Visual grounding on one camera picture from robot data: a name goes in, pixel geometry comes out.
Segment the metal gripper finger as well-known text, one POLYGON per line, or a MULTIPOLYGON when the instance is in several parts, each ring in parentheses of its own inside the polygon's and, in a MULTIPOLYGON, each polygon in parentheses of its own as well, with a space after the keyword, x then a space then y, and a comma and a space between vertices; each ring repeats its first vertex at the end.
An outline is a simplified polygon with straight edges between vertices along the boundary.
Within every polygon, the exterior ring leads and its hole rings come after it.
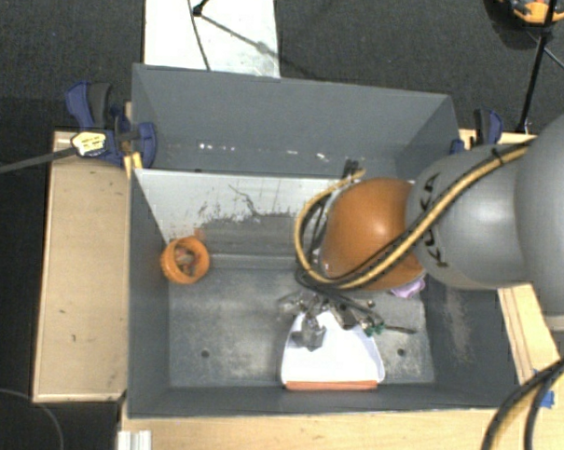
POLYGON ((326 327, 320 324, 316 317, 300 314, 295 319, 290 337, 298 347, 312 352, 323 346, 326 332, 326 327))
POLYGON ((317 295, 311 292, 293 292, 277 300, 277 307, 283 315, 306 313, 313 307, 317 295))

